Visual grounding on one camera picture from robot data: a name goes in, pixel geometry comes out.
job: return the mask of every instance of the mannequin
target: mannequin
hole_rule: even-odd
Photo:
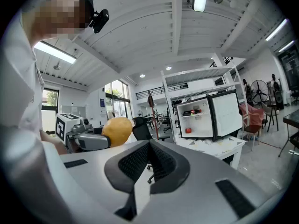
[[[243,84],[244,84],[244,90],[245,90],[245,94],[246,94],[247,104],[249,104],[250,106],[253,107],[254,104],[253,104],[253,100],[252,100],[250,86],[249,86],[249,84],[247,84],[247,81],[245,79],[243,79]]]
[[[280,82],[279,80],[276,80],[275,75],[272,74],[272,80],[271,80],[271,87],[273,89],[273,94],[276,102],[276,107],[279,110],[282,110],[284,108],[284,103],[282,101],[282,94],[280,90]]]

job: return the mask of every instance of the orange ball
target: orange ball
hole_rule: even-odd
[[[104,125],[102,135],[110,138],[111,147],[124,144],[132,133],[132,124],[126,117],[115,117]]]

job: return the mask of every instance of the person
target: person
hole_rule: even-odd
[[[74,34],[84,30],[94,15],[93,0],[46,0],[39,7],[19,11],[1,40],[1,93],[7,102],[1,105],[1,125],[30,130],[55,145],[59,154],[67,150],[62,142],[49,136],[42,126],[44,81],[36,66],[33,47],[41,40]]]
[[[277,109],[284,109],[284,103],[282,101],[282,94],[280,91],[280,81],[275,78],[274,74],[272,74],[271,87],[273,89]]]
[[[243,84],[244,84],[244,91],[245,91],[245,95],[246,95],[247,104],[249,104],[253,107],[254,104],[253,104],[253,100],[252,100],[250,86],[249,86],[249,84],[247,84],[247,81],[245,79],[243,79]]]

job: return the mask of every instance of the red fabric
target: red fabric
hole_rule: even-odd
[[[259,114],[259,116],[257,115],[250,115],[250,124],[251,125],[262,125],[262,121],[263,121],[263,109],[256,109],[252,106],[250,106],[249,104],[247,104],[248,106],[248,113],[249,114]],[[242,111],[242,115],[246,114],[246,106],[245,104],[240,104],[239,105],[240,110]]]

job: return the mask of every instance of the white metal shelving rack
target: white metal shelving rack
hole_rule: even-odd
[[[235,80],[234,80],[232,83],[229,83],[228,79],[226,79],[228,72],[230,72],[232,69],[234,69],[236,72],[235,80],[238,77],[238,80],[239,80],[238,82],[235,82]],[[175,116],[172,113],[172,106],[171,106],[172,101],[183,99],[183,98],[191,98],[191,97],[194,97],[197,95],[207,95],[211,92],[221,91],[224,89],[226,89],[228,91],[228,90],[234,89],[234,87],[236,85],[240,85],[242,88],[244,98],[239,99],[239,103],[241,103],[241,102],[245,103],[246,113],[248,114],[248,106],[247,106],[244,86],[243,86],[242,80],[240,78],[239,72],[235,66],[234,67],[221,66],[221,67],[211,67],[211,68],[187,70],[187,71],[182,71],[182,72],[170,74],[170,75],[165,75],[162,70],[161,75],[162,75],[166,103],[168,106],[170,121],[171,121],[171,125],[172,125],[172,135],[173,135],[174,142],[176,142],[175,135],[177,132],[179,132],[178,131],[179,129],[175,128],[176,127],[175,126]],[[221,77],[225,84],[214,85],[212,87],[207,87],[207,88],[199,87],[197,90],[193,90],[193,91],[189,91],[188,89],[183,89],[183,90],[180,90],[181,92],[179,94],[177,92],[172,94],[167,89],[167,87],[169,87],[169,86],[179,85],[179,84],[183,84],[186,82],[188,83],[188,82],[197,81],[197,80],[217,78],[217,77]]]

